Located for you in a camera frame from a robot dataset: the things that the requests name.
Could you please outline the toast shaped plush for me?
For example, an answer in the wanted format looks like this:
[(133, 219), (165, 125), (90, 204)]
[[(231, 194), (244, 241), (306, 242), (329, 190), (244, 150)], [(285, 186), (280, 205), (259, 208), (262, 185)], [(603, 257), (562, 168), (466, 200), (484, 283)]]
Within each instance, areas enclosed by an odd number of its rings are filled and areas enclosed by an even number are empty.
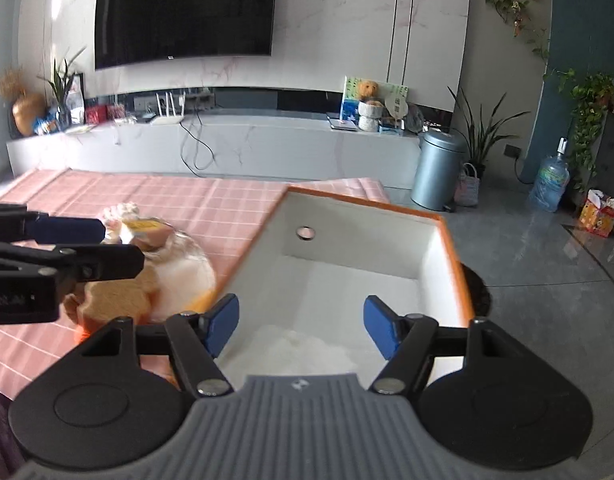
[(146, 266), (136, 278), (77, 284), (63, 299), (68, 318), (78, 325), (80, 338), (88, 338), (114, 318), (146, 321), (159, 290), (153, 266)]

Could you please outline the pink white crochet item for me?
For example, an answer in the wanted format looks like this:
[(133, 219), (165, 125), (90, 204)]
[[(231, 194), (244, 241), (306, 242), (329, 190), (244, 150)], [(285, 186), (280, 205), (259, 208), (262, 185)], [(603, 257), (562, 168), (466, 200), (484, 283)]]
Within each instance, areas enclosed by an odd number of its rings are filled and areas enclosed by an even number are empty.
[(135, 203), (120, 203), (103, 209), (98, 214), (105, 228), (105, 244), (129, 244), (133, 234), (126, 222), (139, 218), (139, 207)]

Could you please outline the white round plush cushion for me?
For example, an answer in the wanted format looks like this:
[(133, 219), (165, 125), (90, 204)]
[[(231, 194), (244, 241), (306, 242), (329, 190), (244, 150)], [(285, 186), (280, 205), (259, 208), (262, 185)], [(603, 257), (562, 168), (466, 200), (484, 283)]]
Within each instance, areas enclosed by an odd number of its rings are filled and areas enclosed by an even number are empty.
[(162, 323), (178, 313), (203, 313), (216, 297), (216, 273), (193, 238), (173, 232), (165, 245), (145, 254), (146, 262), (154, 269), (157, 288), (148, 318)]

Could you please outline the golden vase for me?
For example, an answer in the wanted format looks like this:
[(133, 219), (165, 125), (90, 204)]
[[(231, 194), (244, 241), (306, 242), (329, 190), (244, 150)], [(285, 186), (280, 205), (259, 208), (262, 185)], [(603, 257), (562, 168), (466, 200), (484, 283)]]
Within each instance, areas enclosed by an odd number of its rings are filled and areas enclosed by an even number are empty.
[(13, 104), (12, 115), (17, 130), (22, 136), (34, 133), (34, 122), (45, 116), (46, 101), (42, 93), (22, 94)]

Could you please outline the orange storage box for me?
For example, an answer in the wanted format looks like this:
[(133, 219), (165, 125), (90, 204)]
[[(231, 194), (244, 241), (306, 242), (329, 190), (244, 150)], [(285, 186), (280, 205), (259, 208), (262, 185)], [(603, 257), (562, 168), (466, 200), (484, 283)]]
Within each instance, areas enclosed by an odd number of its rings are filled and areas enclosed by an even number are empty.
[(217, 364), (234, 388), (249, 376), (354, 374), (385, 364), (365, 330), (375, 295), (400, 315), (449, 327), (474, 312), (443, 217), (307, 188), (288, 188), (222, 278), (239, 298)]

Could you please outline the pink checkered tablecloth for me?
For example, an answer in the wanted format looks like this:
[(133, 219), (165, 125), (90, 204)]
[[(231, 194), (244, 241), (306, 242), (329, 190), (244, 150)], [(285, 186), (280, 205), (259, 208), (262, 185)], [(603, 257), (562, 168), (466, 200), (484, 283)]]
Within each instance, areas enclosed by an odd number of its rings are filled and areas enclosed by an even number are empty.
[[(97, 218), (112, 240), (141, 248), (162, 247), (167, 235), (183, 233), (224, 278), (286, 187), (281, 181), (34, 169), (0, 190), (0, 204)], [(81, 334), (67, 315), (46, 324), (0, 325), (0, 393), (15, 398)]]

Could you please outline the red gift box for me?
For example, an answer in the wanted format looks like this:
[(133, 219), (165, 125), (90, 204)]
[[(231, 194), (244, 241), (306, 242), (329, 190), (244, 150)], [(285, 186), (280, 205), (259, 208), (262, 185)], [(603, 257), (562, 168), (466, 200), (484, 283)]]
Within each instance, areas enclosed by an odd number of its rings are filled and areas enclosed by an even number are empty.
[(86, 108), (86, 124), (100, 125), (108, 122), (108, 111), (105, 104), (88, 106)]

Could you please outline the glass vase with plant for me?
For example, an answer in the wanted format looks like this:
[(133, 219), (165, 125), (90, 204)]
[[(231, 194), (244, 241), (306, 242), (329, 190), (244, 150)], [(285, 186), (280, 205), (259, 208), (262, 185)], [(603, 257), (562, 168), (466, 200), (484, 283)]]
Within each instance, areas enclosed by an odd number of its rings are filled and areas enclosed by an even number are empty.
[(86, 47), (79, 49), (71, 58), (63, 58), (60, 62), (53, 60), (50, 77), (39, 76), (39, 79), (46, 82), (53, 92), (56, 123), (60, 131), (65, 131), (72, 125), (72, 115), (67, 106), (67, 97), (76, 78), (76, 72), (72, 69), (72, 66), (84, 50), (86, 50)]

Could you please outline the grey metal trash can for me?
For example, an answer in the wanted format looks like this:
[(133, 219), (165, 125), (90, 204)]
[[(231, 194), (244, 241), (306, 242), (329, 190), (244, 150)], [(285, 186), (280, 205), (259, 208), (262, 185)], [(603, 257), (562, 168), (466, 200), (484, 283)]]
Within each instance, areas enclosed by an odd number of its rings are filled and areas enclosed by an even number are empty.
[(443, 210), (453, 199), (467, 142), (460, 133), (429, 129), (420, 136), (420, 156), (411, 200), (429, 210)]

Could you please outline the purple fuzzy blanket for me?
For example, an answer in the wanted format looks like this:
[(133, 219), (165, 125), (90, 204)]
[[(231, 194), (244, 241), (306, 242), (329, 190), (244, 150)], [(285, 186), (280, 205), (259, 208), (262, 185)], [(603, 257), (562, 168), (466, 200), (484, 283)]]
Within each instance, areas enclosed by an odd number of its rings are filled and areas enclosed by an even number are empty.
[(11, 400), (0, 393), (0, 479), (8, 479), (26, 463), (26, 456), (18, 445), (8, 424)]

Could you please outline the green potted orchid plant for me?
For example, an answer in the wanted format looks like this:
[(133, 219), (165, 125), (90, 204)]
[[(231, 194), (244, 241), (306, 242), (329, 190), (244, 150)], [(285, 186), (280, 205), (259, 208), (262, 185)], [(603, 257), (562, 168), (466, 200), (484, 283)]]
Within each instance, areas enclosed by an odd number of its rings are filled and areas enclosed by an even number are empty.
[(447, 90), (455, 103), (455, 110), (464, 121), (463, 129), (452, 127), (452, 130), (458, 132), (466, 142), (467, 162), (474, 167), (476, 177), (482, 179), (486, 170), (486, 159), (492, 148), (503, 140), (516, 138), (515, 134), (502, 133), (501, 129), (509, 122), (522, 118), (530, 112), (523, 110), (523, 112), (498, 118), (499, 108), (507, 97), (507, 93), (504, 93), (490, 111), (490, 116), (485, 118), (482, 106), (478, 107), (477, 113), (473, 112), (464, 89), (459, 87), (457, 91), (453, 91), (452, 88), (447, 88)]

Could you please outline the blue water jug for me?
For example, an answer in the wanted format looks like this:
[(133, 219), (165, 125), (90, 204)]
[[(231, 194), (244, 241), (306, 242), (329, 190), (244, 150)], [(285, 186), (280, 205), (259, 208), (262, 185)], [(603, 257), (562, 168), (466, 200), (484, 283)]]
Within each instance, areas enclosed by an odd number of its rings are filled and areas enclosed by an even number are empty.
[(538, 170), (533, 188), (528, 199), (530, 203), (544, 211), (556, 212), (562, 195), (570, 180), (566, 148), (568, 140), (559, 140), (557, 153), (547, 157)]

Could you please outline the brown teddy bear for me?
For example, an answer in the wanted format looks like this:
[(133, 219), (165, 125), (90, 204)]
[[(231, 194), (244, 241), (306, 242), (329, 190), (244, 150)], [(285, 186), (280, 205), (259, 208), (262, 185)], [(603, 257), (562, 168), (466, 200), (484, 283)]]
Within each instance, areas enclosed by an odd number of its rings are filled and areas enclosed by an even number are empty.
[(356, 93), (361, 102), (375, 101), (379, 96), (380, 86), (377, 81), (364, 79), (358, 82)]

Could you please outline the hanging green vine plant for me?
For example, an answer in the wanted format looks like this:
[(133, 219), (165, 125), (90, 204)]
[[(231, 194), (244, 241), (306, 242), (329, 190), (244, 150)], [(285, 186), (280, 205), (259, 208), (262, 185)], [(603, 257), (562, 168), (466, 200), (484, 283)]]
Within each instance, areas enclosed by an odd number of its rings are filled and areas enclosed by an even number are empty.
[(600, 137), (604, 118), (614, 105), (614, 78), (603, 72), (578, 76), (572, 68), (557, 70), (560, 92), (573, 101), (569, 165), (574, 188), (583, 193), (586, 181), (596, 173), (592, 146)]

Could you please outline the black wall television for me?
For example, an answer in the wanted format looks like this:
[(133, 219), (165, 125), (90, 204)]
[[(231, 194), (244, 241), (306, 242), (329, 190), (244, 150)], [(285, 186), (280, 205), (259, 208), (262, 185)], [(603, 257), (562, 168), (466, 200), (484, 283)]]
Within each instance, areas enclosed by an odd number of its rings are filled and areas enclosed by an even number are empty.
[(96, 0), (94, 66), (271, 55), (275, 0)]

